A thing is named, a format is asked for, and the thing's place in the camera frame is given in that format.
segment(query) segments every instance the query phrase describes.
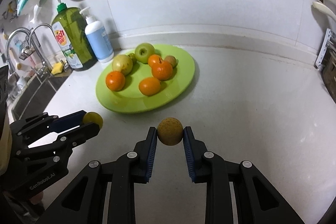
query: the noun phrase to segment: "green plate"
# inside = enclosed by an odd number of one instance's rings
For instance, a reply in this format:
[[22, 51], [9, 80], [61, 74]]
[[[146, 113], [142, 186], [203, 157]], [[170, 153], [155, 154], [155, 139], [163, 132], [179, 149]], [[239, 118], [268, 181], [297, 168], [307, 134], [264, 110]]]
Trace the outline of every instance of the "green plate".
[[138, 88], [139, 83], [146, 77], [152, 77], [148, 64], [137, 62], [121, 91], [111, 91], [105, 85], [105, 78], [112, 67], [109, 64], [98, 78], [96, 96], [103, 107], [119, 113], [139, 113], [163, 106], [179, 96], [191, 83], [195, 73], [193, 58], [185, 50], [171, 45], [156, 44], [155, 53], [165, 58], [173, 55], [178, 60], [173, 76], [161, 82], [161, 90], [153, 96], [143, 95]]

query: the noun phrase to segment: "countertop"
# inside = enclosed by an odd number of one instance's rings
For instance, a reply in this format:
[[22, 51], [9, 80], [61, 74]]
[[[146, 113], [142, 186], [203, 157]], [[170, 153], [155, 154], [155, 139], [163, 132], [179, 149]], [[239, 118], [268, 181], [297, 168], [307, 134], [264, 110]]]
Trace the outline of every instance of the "countertop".
[[[184, 47], [196, 72], [188, 89], [171, 103], [140, 114], [117, 114], [102, 107], [95, 84], [107, 65], [73, 72], [46, 108], [60, 117], [78, 110], [104, 119], [99, 135], [75, 147], [69, 174], [44, 192], [48, 206], [91, 160], [114, 161], [150, 126], [176, 117], [196, 139], [223, 159], [251, 161], [306, 224], [316, 224], [336, 196], [336, 104], [312, 66], [258, 52]], [[34, 143], [56, 139], [51, 133]], [[206, 185], [188, 176], [183, 144], [158, 141], [153, 174], [135, 185], [138, 224], [204, 223]]]

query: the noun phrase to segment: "silver bolt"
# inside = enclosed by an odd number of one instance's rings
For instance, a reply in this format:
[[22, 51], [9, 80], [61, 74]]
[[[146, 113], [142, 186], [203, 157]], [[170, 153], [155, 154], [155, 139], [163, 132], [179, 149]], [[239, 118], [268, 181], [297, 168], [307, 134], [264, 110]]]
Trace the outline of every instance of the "silver bolt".
[[90, 161], [89, 167], [96, 168], [99, 165], [99, 162], [96, 160]]
[[252, 163], [248, 160], [244, 160], [243, 161], [243, 166], [246, 167], [246, 168], [250, 168], [250, 167], [252, 167]]
[[137, 152], [134, 151], [127, 153], [127, 157], [129, 157], [130, 159], [135, 158], [137, 155], [138, 155]]
[[208, 159], [211, 159], [211, 158], [213, 158], [214, 154], [212, 152], [208, 151], [208, 152], [204, 153], [204, 156]]

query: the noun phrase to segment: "green dish soap bottle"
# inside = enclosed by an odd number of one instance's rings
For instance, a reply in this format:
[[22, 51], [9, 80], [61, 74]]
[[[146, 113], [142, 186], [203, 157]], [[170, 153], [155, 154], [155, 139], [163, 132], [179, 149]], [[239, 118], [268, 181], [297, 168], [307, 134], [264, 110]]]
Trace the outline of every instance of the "green dish soap bottle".
[[71, 68], [76, 71], [87, 70], [97, 62], [85, 35], [87, 23], [79, 13], [79, 8], [67, 8], [61, 0], [58, 2], [58, 15], [51, 24], [57, 43]]

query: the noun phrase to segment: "stainless steel sink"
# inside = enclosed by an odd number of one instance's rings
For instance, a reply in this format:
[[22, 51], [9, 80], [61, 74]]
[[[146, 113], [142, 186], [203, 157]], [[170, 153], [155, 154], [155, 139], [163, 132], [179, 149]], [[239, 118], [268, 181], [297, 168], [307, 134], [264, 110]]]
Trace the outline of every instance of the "stainless steel sink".
[[31, 79], [12, 108], [14, 120], [42, 113], [70, 73], [65, 73], [65, 76], [50, 76], [43, 80], [39, 80], [38, 77]]

